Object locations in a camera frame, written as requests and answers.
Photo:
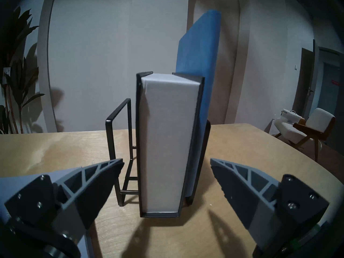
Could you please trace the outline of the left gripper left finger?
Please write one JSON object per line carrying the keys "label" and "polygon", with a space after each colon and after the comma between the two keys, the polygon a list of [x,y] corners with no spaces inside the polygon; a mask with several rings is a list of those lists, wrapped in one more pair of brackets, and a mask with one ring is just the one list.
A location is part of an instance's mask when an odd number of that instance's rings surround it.
{"label": "left gripper left finger", "polygon": [[5,178],[6,221],[52,231],[73,241],[80,239],[107,201],[124,166],[114,159],[52,174]]}

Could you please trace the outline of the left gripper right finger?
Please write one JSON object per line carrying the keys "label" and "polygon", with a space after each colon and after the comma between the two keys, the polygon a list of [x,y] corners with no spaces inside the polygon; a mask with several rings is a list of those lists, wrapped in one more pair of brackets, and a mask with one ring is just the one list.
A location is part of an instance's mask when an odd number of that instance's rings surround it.
{"label": "left gripper right finger", "polygon": [[225,198],[256,243],[253,254],[310,254],[328,223],[329,202],[296,176],[281,181],[257,168],[210,159]]}

